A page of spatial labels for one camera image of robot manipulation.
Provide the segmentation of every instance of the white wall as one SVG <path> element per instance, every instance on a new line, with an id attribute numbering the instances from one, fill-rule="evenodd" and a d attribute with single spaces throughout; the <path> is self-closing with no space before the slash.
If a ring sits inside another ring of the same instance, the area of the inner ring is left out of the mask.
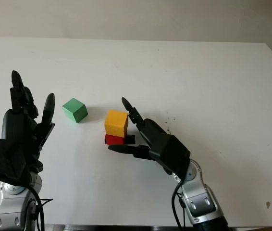
<path id="1" fill-rule="evenodd" d="M 0 0 L 0 36 L 265 42 L 272 0 Z"/>

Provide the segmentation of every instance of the red cube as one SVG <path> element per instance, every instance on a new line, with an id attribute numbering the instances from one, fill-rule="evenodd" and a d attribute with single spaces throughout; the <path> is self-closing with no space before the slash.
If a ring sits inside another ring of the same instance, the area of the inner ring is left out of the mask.
<path id="1" fill-rule="evenodd" d="M 108 145 L 124 144 L 124 138 L 119 136 L 105 135 L 105 141 Z"/>

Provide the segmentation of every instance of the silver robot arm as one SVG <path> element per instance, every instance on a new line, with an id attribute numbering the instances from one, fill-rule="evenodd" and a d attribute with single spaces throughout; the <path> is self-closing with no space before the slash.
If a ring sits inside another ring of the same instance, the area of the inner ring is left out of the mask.
<path id="1" fill-rule="evenodd" d="M 39 193 L 41 177 L 31 172 L 30 186 Z M 0 231 L 34 231 L 36 220 L 36 199 L 24 187 L 2 182 L 0 185 Z"/>
<path id="2" fill-rule="evenodd" d="M 228 224 L 212 190 L 202 180 L 200 165 L 190 160 L 186 179 L 181 187 L 190 223 L 197 231 L 227 231 Z"/>

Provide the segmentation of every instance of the yellow cube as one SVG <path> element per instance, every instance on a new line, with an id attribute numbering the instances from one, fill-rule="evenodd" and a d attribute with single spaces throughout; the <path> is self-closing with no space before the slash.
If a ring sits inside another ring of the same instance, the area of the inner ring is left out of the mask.
<path id="1" fill-rule="evenodd" d="M 125 137 L 128 125 L 128 113 L 110 110 L 105 119 L 107 135 Z"/>

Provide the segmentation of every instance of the green cube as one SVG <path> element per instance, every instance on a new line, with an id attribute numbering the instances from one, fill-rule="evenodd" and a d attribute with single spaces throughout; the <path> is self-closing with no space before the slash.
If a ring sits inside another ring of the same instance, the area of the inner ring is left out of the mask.
<path id="1" fill-rule="evenodd" d="M 88 115 L 86 106 L 78 101 L 77 99 L 72 98 L 66 104 L 62 106 L 65 115 L 73 120 L 75 123 L 80 122 L 83 118 Z"/>

